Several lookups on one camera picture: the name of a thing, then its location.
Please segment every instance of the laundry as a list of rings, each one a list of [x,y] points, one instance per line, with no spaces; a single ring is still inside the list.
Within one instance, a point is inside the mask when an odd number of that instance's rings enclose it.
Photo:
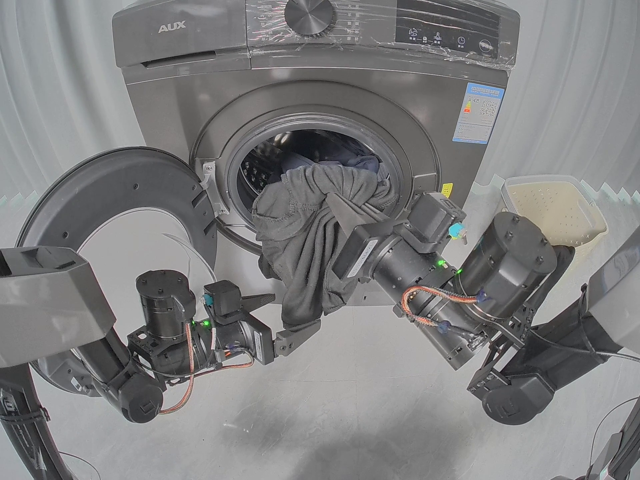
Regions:
[[[303,325],[341,308],[358,283],[343,282],[332,271],[347,240],[325,201],[332,192],[380,211],[397,199],[389,181],[379,181],[372,171],[313,164],[287,171],[253,203],[256,239],[266,260],[260,262],[261,269],[267,276],[273,269],[287,287],[282,301],[285,326]]]

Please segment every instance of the barcode label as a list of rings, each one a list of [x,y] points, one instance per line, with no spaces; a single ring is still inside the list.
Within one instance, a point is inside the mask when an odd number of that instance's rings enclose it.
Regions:
[[[255,341],[255,357],[261,363],[264,363],[264,354],[262,353],[262,338],[258,331],[253,331],[253,341]]]

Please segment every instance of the metal bracket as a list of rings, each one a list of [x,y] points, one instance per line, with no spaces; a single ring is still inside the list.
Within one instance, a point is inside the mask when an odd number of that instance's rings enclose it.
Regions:
[[[220,197],[218,185],[216,183],[216,161],[204,162],[202,164],[202,178],[200,186],[206,190],[209,201],[213,208],[213,215],[218,217],[220,214],[229,215],[229,210]]]
[[[276,356],[288,356],[318,331],[320,331],[320,320],[316,320],[299,331],[277,332],[276,339],[273,341]]]

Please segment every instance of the washing machine drum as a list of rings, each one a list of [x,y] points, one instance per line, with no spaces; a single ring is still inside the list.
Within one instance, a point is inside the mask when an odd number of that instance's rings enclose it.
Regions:
[[[66,172],[34,206],[16,247],[46,245],[78,251],[103,224],[137,209],[157,209],[175,217],[189,245],[214,267],[216,221],[200,180],[179,158],[147,147],[111,150]],[[126,265],[127,258],[121,261]],[[85,386],[78,388],[70,382],[91,379],[70,351],[38,360],[33,366],[59,388],[98,396],[95,390],[83,390]]]
[[[277,134],[261,142],[244,158],[239,172],[243,200],[252,202],[270,183],[303,165],[341,164],[388,177],[382,160],[356,139],[322,129],[301,129]]]

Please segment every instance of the laundry basket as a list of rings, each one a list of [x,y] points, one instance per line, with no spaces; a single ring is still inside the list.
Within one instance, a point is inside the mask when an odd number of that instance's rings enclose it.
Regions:
[[[560,175],[519,176],[502,185],[502,211],[535,223],[553,245],[576,247],[576,259],[607,233],[595,201],[576,178]]]

